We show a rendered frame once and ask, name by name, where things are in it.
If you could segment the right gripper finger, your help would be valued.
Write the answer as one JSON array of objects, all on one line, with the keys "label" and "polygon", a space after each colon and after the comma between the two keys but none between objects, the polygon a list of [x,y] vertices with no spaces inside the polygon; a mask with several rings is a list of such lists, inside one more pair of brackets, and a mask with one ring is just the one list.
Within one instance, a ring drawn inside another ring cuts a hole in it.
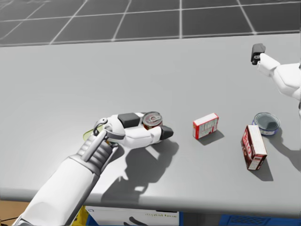
[{"label": "right gripper finger", "polygon": [[280,63],[265,53],[266,47],[262,43],[252,46],[251,63],[257,66],[259,72],[271,76]]}]

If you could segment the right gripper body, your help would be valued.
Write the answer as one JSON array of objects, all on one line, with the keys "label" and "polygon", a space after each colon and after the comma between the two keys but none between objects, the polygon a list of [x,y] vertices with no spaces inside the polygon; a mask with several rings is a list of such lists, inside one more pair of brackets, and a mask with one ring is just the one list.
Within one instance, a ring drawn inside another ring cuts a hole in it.
[{"label": "right gripper body", "polygon": [[298,63],[277,66],[271,78],[281,94],[301,100],[301,70]]}]

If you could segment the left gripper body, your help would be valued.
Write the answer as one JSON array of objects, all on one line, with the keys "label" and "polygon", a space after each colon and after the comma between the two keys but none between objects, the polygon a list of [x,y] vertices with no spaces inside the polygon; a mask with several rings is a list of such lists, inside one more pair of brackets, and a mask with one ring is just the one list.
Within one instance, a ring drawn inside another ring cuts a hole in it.
[{"label": "left gripper body", "polygon": [[138,113],[112,115],[107,118],[104,130],[110,142],[130,149],[153,144],[151,133],[140,123]]}]

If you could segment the red and white can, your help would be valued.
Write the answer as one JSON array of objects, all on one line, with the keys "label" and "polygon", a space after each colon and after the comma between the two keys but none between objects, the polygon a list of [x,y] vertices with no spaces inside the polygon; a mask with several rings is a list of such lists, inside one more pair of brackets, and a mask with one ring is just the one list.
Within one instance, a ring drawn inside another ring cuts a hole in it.
[{"label": "red and white can", "polygon": [[142,119],[143,126],[149,130],[157,126],[163,125],[162,115],[158,112],[147,112]]}]

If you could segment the blue flat can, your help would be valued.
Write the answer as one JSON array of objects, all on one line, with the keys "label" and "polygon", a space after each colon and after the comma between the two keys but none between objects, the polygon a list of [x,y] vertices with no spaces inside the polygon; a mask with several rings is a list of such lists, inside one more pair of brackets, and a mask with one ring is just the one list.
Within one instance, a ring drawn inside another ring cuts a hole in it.
[{"label": "blue flat can", "polygon": [[261,112],[254,116],[253,125],[259,127],[260,133],[264,136],[275,135],[280,128],[280,120],[273,114]]}]

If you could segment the red and white carton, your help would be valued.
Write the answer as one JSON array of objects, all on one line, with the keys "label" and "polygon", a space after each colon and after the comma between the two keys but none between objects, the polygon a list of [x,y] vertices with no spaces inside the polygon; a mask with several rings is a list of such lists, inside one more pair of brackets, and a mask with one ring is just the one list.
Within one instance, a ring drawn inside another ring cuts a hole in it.
[{"label": "red and white carton", "polygon": [[219,116],[211,113],[193,121],[193,137],[201,139],[217,131]]}]

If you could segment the dark red carton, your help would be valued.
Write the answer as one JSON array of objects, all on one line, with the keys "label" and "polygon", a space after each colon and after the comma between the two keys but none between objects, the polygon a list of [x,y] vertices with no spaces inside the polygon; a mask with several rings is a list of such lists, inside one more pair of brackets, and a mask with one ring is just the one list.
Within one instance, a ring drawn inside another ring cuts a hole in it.
[{"label": "dark red carton", "polygon": [[259,170],[267,157],[267,150],[257,125],[247,125],[242,139],[242,151],[248,170]]}]

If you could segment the white box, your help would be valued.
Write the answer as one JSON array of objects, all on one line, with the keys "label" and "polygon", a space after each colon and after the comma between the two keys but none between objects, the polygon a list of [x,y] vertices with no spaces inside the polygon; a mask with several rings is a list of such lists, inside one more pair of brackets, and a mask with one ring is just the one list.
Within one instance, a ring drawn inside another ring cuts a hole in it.
[{"label": "white box", "polygon": [[86,206],[87,226],[183,226],[183,213]]}]

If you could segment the blue box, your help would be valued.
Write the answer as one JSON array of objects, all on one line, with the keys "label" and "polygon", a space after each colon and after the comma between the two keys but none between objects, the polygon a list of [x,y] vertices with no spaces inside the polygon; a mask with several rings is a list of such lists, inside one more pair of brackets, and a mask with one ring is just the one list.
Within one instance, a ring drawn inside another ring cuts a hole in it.
[{"label": "blue box", "polygon": [[219,226],[301,226],[301,218],[222,215]]}]

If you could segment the brown box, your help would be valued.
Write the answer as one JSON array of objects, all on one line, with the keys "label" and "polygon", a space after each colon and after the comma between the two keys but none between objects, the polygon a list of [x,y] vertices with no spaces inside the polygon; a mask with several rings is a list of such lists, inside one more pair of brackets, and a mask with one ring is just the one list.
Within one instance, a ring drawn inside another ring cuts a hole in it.
[{"label": "brown box", "polygon": [[0,201],[0,220],[2,224],[12,225],[24,212],[28,202]]}]

